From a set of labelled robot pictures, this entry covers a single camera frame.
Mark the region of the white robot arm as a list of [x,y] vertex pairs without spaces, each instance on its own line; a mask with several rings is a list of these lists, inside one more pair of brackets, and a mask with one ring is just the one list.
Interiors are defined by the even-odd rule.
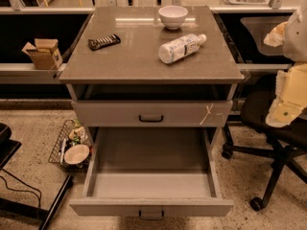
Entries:
[[287,22],[274,27],[266,45],[281,46],[283,56],[295,64],[276,76],[275,99],[266,117],[271,127],[288,126],[307,107],[307,1],[303,1]]

